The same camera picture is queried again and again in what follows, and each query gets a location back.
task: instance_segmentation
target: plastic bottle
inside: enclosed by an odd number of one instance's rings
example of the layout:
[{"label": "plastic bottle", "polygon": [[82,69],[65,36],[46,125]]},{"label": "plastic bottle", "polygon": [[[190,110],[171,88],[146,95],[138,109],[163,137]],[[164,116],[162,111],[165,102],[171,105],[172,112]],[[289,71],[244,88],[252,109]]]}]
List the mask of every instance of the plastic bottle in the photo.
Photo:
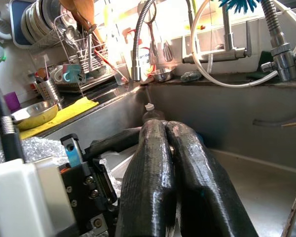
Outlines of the plastic bottle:
[{"label": "plastic bottle", "polygon": [[153,104],[148,103],[145,105],[145,108],[147,112],[143,116],[144,123],[151,119],[164,120],[164,113],[162,111],[155,110]]}]

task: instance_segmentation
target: screw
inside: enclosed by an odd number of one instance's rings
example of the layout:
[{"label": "screw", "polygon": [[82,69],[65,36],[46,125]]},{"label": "screw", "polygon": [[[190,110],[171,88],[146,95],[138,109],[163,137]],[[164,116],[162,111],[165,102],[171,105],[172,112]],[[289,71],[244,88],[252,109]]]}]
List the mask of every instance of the screw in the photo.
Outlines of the screw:
[{"label": "screw", "polygon": [[67,193],[71,193],[73,191],[73,188],[71,186],[66,187]]},{"label": "screw", "polygon": [[72,201],[71,201],[71,206],[72,206],[72,207],[76,207],[76,206],[77,206],[77,200],[75,200],[75,199],[72,200]]},{"label": "screw", "polygon": [[92,190],[92,191],[91,191],[90,197],[91,197],[91,198],[96,198],[98,195],[99,195],[99,191],[97,191],[97,190],[95,189],[95,190]]},{"label": "screw", "polygon": [[86,184],[92,184],[93,183],[93,177],[92,176],[88,176],[85,178],[85,183]]},{"label": "screw", "polygon": [[102,220],[101,219],[95,219],[95,221],[93,222],[93,225],[96,228],[100,228],[102,226]]}]

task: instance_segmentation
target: purple cup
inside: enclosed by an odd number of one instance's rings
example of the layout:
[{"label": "purple cup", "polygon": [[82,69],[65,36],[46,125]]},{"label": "purple cup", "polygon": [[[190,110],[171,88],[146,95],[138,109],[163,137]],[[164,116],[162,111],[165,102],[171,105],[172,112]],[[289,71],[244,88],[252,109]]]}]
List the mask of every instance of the purple cup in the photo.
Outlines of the purple cup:
[{"label": "purple cup", "polygon": [[15,112],[21,108],[20,101],[15,91],[5,94],[4,100],[11,112]]}]

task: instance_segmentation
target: blue brush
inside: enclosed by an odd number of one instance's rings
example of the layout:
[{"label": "blue brush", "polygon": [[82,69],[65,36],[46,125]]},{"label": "blue brush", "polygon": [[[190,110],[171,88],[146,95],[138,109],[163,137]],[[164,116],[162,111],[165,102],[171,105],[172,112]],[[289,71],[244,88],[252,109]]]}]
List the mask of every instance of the blue brush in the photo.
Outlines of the blue brush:
[{"label": "blue brush", "polygon": [[219,0],[219,1],[221,1],[221,4],[219,5],[219,7],[226,4],[226,10],[232,9],[234,6],[236,6],[235,13],[240,12],[242,8],[244,10],[244,13],[247,13],[248,6],[251,12],[254,12],[255,8],[257,7],[256,2],[260,2],[260,0]]}]

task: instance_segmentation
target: bottle cap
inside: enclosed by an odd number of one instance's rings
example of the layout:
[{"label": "bottle cap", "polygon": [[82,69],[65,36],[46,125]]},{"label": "bottle cap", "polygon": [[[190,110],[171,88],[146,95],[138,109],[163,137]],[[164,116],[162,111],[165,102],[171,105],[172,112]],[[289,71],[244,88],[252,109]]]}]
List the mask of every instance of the bottle cap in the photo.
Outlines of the bottle cap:
[{"label": "bottle cap", "polygon": [[145,107],[146,107],[146,110],[147,110],[147,111],[151,111],[151,110],[154,109],[154,105],[151,104],[151,103],[146,104]]}]

